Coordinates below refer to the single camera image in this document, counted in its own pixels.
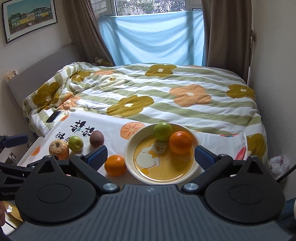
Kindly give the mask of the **floral striped quilt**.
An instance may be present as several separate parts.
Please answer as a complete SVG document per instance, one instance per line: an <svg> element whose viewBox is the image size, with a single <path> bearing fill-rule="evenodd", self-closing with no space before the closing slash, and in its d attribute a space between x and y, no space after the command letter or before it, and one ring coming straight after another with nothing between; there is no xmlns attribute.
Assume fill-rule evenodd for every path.
<svg viewBox="0 0 296 241"><path fill-rule="evenodd" d="M266 131L254 90L220 68L136 63L96 66L74 62L23 100L32 130L45 136L56 110L84 110L145 123L167 121L219 135L245 133L248 153L267 164Z"/></svg>

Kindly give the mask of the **black phone on bed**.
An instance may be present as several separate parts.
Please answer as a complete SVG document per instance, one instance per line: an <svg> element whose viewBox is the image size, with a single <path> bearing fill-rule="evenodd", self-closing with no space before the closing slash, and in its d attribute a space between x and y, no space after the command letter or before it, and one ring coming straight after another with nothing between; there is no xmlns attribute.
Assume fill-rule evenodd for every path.
<svg viewBox="0 0 296 241"><path fill-rule="evenodd" d="M61 113L61 111L55 111L53 112L50 117L46 120L46 123L52 123L56 118L57 116Z"/></svg>

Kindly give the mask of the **brown left curtain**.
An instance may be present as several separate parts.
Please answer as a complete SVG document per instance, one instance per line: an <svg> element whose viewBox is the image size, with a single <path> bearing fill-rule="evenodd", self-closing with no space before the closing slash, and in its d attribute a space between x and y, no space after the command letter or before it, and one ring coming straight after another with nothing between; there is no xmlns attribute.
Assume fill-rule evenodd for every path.
<svg viewBox="0 0 296 241"><path fill-rule="evenodd" d="M67 0L62 5L72 43L82 60L91 63L98 57L114 64L99 32L91 1Z"/></svg>

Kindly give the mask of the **cream bowl with duck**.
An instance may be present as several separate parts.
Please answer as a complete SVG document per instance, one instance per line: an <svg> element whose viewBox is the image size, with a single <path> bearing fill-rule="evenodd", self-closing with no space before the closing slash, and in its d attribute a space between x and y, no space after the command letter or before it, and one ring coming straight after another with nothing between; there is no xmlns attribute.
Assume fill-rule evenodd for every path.
<svg viewBox="0 0 296 241"><path fill-rule="evenodd" d="M199 169L194 149L200 140L188 128L171 123L175 132L186 132L193 140L191 150L178 155L170 150L169 142L160 142L153 135L155 125L148 125L128 140L125 165L129 172L146 184L178 184L192 177Z"/></svg>

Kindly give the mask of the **large green apple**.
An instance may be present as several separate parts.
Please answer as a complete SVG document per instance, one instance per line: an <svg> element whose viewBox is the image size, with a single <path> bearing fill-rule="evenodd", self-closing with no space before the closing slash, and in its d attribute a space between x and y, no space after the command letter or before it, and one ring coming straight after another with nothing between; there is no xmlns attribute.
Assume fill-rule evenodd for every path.
<svg viewBox="0 0 296 241"><path fill-rule="evenodd" d="M174 130L171 124L165 121L157 123L153 131L154 137L158 141L162 141L162 142L167 141L173 133L174 133Z"/></svg>

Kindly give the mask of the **light blue window cloth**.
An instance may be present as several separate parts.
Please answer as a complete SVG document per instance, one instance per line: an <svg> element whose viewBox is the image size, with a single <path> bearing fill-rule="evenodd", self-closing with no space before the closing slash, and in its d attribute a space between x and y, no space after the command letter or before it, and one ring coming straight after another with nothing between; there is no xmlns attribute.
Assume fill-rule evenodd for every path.
<svg viewBox="0 0 296 241"><path fill-rule="evenodd" d="M102 16L100 30L116 65L203 63L204 21L201 10Z"/></svg>

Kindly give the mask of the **white fruit print cloth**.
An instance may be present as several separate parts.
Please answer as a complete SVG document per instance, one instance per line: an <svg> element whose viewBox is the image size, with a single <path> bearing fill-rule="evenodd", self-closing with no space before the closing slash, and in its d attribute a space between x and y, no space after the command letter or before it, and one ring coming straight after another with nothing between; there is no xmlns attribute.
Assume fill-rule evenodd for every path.
<svg viewBox="0 0 296 241"><path fill-rule="evenodd" d="M43 158L43 156L49 154L51 142L54 140L67 142L71 136L79 136L83 140L84 147L81 150L81 154L86 155L93 150L89 138L95 130L103 133L104 145L107 147L108 156L121 155L124 157L125 146L130 137L148 125L152 124L85 111L75 111L62 118L62 120L55 121L53 129L44 138L38 138L18 164L25 167ZM200 170L201 167L199 166L199 169L190 178L198 176ZM129 170L123 176L118 177L117 180L122 183L135 183L139 181Z"/></svg>

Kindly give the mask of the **framed houses picture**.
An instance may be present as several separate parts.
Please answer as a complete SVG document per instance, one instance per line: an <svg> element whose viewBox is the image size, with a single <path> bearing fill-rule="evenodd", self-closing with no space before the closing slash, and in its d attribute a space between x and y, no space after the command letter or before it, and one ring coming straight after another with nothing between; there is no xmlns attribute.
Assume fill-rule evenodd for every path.
<svg viewBox="0 0 296 241"><path fill-rule="evenodd" d="M58 22L53 0L5 1L1 7L7 43Z"/></svg>

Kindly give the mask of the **white plastic bag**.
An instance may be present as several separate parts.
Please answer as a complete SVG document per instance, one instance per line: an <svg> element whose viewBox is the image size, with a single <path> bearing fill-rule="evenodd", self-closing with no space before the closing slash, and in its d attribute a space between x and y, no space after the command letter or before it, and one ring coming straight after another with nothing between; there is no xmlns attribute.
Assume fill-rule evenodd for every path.
<svg viewBox="0 0 296 241"><path fill-rule="evenodd" d="M284 154L271 158L269 163L270 173L274 179L280 178L289 168L289 161Z"/></svg>

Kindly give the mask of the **brown kiwi fruit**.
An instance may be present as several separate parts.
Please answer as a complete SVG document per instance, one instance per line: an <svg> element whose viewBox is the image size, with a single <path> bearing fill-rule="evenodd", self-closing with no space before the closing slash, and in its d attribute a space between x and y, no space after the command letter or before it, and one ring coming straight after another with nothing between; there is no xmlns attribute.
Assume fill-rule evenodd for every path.
<svg viewBox="0 0 296 241"><path fill-rule="evenodd" d="M95 130L89 138L90 145L93 148L98 148L99 146L104 144L104 135L102 132Z"/></svg>

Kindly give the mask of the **brown curtain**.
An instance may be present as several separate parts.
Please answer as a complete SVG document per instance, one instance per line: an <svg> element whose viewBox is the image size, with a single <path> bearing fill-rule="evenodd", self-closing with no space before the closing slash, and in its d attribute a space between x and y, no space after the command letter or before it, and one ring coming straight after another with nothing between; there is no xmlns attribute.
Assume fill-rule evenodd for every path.
<svg viewBox="0 0 296 241"><path fill-rule="evenodd" d="M232 71L247 81L251 54L251 1L201 3L205 34L203 64Z"/></svg>
<svg viewBox="0 0 296 241"><path fill-rule="evenodd" d="M99 32L91 1L67 0L62 5L72 43L82 60L91 63L98 57L114 64Z"/></svg>

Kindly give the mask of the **small green apple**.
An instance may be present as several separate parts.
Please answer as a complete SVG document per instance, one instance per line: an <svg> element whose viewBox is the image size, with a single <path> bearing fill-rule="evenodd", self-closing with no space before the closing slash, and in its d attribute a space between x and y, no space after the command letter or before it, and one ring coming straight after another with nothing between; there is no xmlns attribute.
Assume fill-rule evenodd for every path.
<svg viewBox="0 0 296 241"><path fill-rule="evenodd" d="M84 142L79 136L71 136L68 140L68 147L73 152L79 152L84 147Z"/></svg>

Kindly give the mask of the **mandarin orange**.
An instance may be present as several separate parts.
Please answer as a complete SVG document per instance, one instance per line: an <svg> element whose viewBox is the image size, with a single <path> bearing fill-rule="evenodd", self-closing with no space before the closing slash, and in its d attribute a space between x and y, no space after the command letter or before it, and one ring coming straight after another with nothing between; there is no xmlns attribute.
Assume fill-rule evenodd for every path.
<svg viewBox="0 0 296 241"><path fill-rule="evenodd" d="M127 170L125 159L121 155L112 155L108 157L104 164L104 168L106 173L111 177L119 177Z"/></svg>

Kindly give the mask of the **wrinkled old red apple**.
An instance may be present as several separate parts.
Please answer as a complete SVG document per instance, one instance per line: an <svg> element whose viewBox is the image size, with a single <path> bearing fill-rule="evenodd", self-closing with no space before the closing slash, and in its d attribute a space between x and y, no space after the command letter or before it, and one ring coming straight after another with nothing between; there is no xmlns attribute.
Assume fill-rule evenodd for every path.
<svg viewBox="0 0 296 241"><path fill-rule="evenodd" d="M54 140L49 145L49 154L57 156L59 160L67 160L69 158L68 144L63 140Z"/></svg>

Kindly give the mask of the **window with white frame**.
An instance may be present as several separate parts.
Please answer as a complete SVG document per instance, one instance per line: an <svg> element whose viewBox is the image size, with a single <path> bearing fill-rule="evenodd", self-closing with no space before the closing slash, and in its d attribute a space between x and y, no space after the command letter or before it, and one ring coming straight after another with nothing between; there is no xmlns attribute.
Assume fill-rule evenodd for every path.
<svg viewBox="0 0 296 241"><path fill-rule="evenodd" d="M91 0L95 17L129 16L202 9L201 0Z"/></svg>

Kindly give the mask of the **brown right curtain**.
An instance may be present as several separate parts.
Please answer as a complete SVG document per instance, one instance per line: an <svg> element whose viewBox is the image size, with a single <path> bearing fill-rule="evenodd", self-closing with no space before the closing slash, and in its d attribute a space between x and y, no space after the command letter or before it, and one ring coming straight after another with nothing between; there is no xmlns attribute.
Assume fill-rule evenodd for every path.
<svg viewBox="0 0 296 241"><path fill-rule="evenodd" d="M232 71L247 81L251 54L251 1L201 3L205 34L203 64Z"/></svg>

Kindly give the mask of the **grey headboard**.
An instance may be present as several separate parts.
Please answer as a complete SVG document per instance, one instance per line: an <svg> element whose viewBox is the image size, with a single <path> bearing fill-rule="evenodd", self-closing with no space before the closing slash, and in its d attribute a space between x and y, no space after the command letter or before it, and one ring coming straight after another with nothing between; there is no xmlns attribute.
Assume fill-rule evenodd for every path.
<svg viewBox="0 0 296 241"><path fill-rule="evenodd" d="M22 108L23 100L27 96L53 77L58 70L80 60L76 46L69 45L33 64L10 80L7 85L19 108Z"/></svg>

